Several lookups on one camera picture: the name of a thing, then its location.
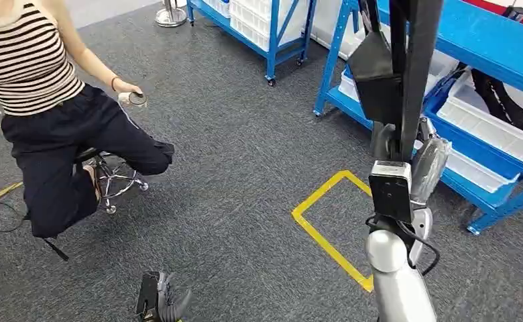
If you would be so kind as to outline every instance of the wristband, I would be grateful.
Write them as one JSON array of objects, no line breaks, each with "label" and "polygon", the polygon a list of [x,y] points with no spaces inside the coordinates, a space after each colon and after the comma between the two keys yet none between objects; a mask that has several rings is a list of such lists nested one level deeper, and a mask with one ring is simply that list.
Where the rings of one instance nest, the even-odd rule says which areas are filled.
[{"label": "wristband", "polygon": [[115,92],[115,87],[113,87],[113,82],[115,82],[116,79],[119,79],[119,76],[115,76],[111,79],[111,89]]}]

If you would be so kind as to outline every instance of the yellow tape square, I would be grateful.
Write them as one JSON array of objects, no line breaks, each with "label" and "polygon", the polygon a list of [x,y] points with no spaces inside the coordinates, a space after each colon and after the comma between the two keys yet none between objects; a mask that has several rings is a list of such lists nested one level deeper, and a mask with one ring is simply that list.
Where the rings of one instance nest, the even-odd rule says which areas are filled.
[{"label": "yellow tape square", "polygon": [[302,214],[311,207],[317,200],[319,200],[327,191],[333,188],[344,178],[349,179],[352,183],[364,191],[367,195],[372,197],[370,188],[358,179],[352,172],[348,170],[339,171],[332,178],[328,179],[319,189],[317,189],[309,198],[303,201],[291,212],[293,218],[297,223],[305,229],[305,231],[320,245],[342,268],[349,273],[354,280],[360,284],[368,292],[372,292],[373,276],[364,277],[344,256],[341,255],[330,243],[327,241],[305,218]]}]

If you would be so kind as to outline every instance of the woman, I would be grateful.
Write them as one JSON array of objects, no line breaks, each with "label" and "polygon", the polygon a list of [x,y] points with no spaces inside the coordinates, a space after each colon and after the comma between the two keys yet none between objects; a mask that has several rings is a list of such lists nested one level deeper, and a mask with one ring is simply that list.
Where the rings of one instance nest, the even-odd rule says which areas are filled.
[{"label": "woman", "polygon": [[72,171],[81,148],[116,154],[143,175],[164,172],[174,151],[133,124],[102,90],[79,80],[66,53],[114,91],[141,93],[86,48],[64,0],[0,0],[1,129],[23,172],[32,233],[42,238],[97,208],[94,168]]}]

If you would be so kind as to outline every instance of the black strap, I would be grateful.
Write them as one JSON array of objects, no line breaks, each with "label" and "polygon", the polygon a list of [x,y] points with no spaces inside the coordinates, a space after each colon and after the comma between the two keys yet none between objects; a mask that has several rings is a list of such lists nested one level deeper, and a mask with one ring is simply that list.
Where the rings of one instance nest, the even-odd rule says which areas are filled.
[{"label": "black strap", "polygon": [[60,256],[60,258],[62,258],[62,260],[67,262],[70,259],[62,250],[60,250],[53,243],[48,241],[48,239],[43,238],[42,240],[44,240],[44,242],[47,243],[50,246],[50,248],[52,248],[52,250],[54,250]]}]

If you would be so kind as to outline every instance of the black pants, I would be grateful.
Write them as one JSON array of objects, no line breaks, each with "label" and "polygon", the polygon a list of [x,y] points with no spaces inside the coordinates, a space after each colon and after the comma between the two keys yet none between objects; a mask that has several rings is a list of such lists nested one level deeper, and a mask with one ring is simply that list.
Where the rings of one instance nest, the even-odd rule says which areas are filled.
[{"label": "black pants", "polygon": [[116,101],[88,84],[48,111],[6,115],[1,128],[23,172],[27,214],[36,237],[55,237],[96,211],[89,173],[73,173],[81,148],[115,154],[142,175],[162,173],[172,161],[170,144],[153,140]]}]

